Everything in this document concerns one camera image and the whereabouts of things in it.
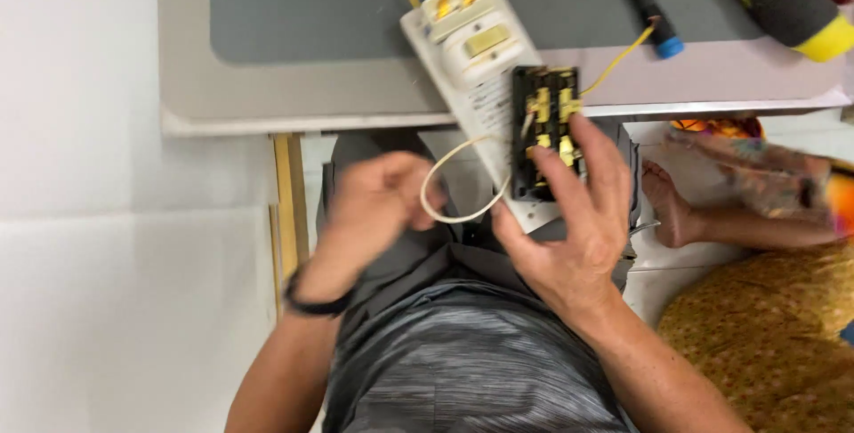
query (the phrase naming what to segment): hand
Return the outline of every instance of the hand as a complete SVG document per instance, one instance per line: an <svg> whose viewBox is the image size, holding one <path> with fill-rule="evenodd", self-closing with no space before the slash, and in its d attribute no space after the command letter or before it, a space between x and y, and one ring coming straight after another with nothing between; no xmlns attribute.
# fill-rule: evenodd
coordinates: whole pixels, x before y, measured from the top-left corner
<svg viewBox="0 0 854 433"><path fill-rule="evenodd" d="M419 199L432 166L427 159L406 152L350 166L336 184L329 221L301 280L300 297L318 302L337 299L407 226L415 231L432 228L433 218ZM431 181L427 191L433 209L441 209L447 198L438 179Z"/></svg>
<svg viewBox="0 0 854 433"><path fill-rule="evenodd" d="M619 299L611 272L626 244L631 178L614 143L592 122L575 114L570 126L587 162L587 187L552 150L533 152L566 221L566 240L535 242L503 203L493 209L493 231L528 286L577 327Z"/></svg>

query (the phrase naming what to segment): gray shirt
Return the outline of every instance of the gray shirt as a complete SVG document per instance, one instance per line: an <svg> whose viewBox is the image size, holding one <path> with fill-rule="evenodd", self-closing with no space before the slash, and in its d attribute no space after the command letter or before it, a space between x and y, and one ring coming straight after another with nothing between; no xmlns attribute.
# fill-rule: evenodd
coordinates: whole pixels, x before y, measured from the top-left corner
<svg viewBox="0 0 854 433"><path fill-rule="evenodd" d="M451 280L339 345L324 431L636 429L592 349L542 303Z"/></svg>

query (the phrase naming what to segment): person's right hand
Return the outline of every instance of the person's right hand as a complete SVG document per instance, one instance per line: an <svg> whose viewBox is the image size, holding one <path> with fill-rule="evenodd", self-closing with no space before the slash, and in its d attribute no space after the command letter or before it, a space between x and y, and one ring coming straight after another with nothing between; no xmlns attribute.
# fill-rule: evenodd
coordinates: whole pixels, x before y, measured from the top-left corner
<svg viewBox="0 0 854 433"><path fill-rule="evenodd" d="M493 231L528 286L569 326L599 317L619 298L611 273L626 244L631 177L613 141L581 114L571 131L584 153L588 185L552 150L534 148L534 162L566 221L566 240L535 242L507 205L493 208Z"/></svg>

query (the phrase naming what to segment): black wrist band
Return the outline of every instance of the black wrist band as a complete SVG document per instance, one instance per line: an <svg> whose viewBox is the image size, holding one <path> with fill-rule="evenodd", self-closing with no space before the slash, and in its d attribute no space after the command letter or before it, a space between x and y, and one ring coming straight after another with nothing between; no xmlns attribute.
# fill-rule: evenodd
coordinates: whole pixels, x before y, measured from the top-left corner
<svg viewBox="0 0 854 433"><path fill-rule="evenodd" d="M347 311L347 307L350 306L350 301L353 299L354 288L351 288L344 296L330 303L302 303L296 300L294 293L296 292L296 287L300 284L300 274L302 274L302 266L297 266L294 273L290 275L288 287L284 290L284 300L291 308L309 316L337 317Z"/></svg>

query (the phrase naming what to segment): person's left hand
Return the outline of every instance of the person's left hand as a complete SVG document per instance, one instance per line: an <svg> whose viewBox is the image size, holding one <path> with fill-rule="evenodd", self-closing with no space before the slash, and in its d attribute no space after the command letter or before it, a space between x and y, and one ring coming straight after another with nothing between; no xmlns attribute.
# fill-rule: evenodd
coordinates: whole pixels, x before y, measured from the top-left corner
<svg viewBox="0 0 854 433"><path fill-rule="evenodd" d="M336 183L329 221L308 263L308 269L323 271L323 283L331 286L330 296L346 293L359 273L405 228L426 231L433 227L433 218L419 199L421 184L432 166L416 154L394 152L357 163L344 172ZM445 205L447 198L438 179L431 181L427 199L435 210ZM320 282L306 278L301 289L305 283Z"/></svg>

